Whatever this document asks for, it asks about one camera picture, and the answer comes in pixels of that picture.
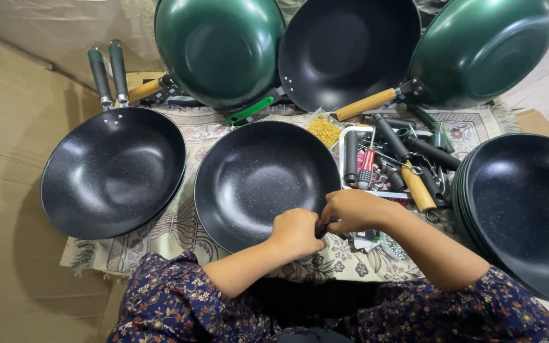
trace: patterned rug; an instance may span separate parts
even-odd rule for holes
[[[209,148],[229,130],[221,115],[195,109],[185,111],[170,106],[154,108],[168,115],[182,129],[188,148],[186,178],[180,192],[157,221],[129,234],[106,240],[75,240],[70,238],[61,264],[70,266],[79,275],[98,270],[106,275],[128,276],[147,252],[157,252],[165,258],[173,258],[184,250],[196,254],[200,264],[221,259],[228,255],[215,244],[202,229],[194,208],[194,178],[196,169]],[[517,132],[514,116],[504,107],[482,107],[454,112],[428,111],[444,125],[453,142],[457,158],[463,158],[478,144],[503,133]],[[388,117],[416,120],[403,106],[378,110]],[[278,120],[302,124],[310,114],[289,112],[288,108],[275,107],[256,120]],[[450,211],[440,211],[442,221],[438,230],[456,240]],[[388,256],[377,247],[363,253],[351,247],[347,240],[333,234],[324,238],[328,247],[324,251],[294,261],[273,271],[269,276],[292,281],[324,281],[345,279],[355,281],[402,281],[422,277],[412,265]]]

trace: wooden handle with ring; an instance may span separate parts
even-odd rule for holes
[[[347,120],[356,115],[362,114],[367,110],[373,109],[376,106],[389,102],[397,98],[397,95],[398,91],[393,88],[383,90],[378,94],[371,95],[365,99],[361,99],[353,104],[346,105],[345,107],[336,110],[336,118],[338,118],[339,121]]]
[[[409,160],[406,161],[406,164],[412,165]],[[429,194],[429,191],[427,191],[420,176],[412,174],[410,169],[405,167],[401,168],[401,176],[404,178],[404,181],[410,190],[410,194],[412,194],[412,198],[417,204],[419,212],[426,214],[429,211],[437,209],[436,203],[431,198],[431,195]]]
[[[133,103],[134,101],[141,100],[145,97],[162,90],[162,86],[158,79],[152,80],[150,82],[144,83],[139,87],[133,88],[128,92],[128,102]]]

